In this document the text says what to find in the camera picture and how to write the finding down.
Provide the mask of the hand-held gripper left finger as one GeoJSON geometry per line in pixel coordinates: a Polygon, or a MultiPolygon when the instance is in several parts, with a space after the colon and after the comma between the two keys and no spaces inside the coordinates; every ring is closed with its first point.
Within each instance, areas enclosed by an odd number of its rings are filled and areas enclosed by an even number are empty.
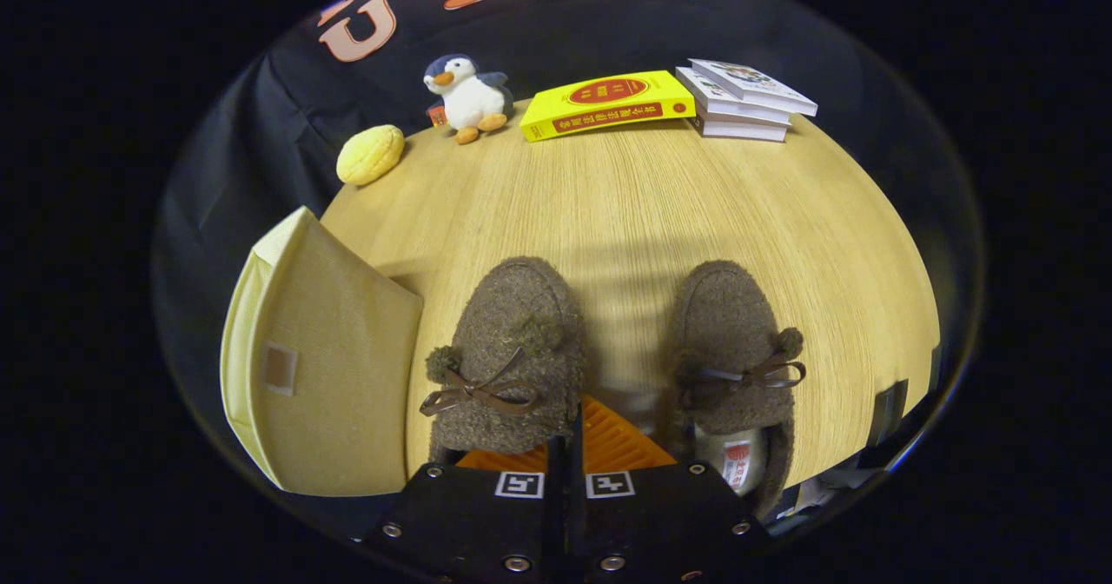
{"type": "Polygon", "coordinates": [[[415,581],[547,581],[563,544],[566,441],[544,472],[421,465],[361,547],[415,581]]]}

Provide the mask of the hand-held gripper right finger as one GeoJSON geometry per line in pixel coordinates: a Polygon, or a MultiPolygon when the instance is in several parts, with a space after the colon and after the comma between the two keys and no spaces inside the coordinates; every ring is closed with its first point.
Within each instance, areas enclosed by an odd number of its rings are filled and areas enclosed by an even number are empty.
{"type": "Polygon", "coordinates": [[[569,446],[567,548],[587,581],[738,581],[773,537],[706,461],[673,461],[590,395],[569,446]]]}

